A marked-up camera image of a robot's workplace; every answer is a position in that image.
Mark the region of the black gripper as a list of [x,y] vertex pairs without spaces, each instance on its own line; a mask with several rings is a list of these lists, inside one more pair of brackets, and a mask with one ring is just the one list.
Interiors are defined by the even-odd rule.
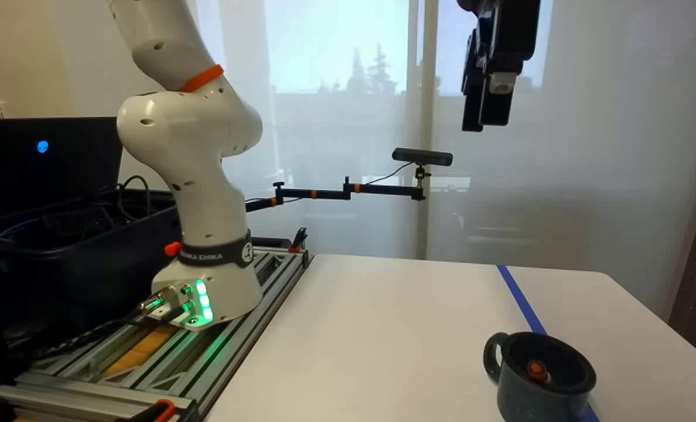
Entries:
[[515,79],[535,55],[542,0],[456,0],[475,15],[461,75],[461,129],[507,126]]

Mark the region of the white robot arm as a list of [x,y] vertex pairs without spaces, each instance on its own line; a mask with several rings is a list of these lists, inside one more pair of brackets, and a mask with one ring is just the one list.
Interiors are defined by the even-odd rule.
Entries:
[[[263,301],[263,285],[245,202],[222,161],[261,141],[263,120],[210,58],[186,0],[105,1],[133,62],[156,81],[152,94],[119,106],[119,143],[168,184],[180,221],[180,238],[152,276],[140,311],[186,330],[235,320]],[[503,126],[515,79],[536,48],[542,0],[456,4],[475,15],[461,78],[461,126]]]

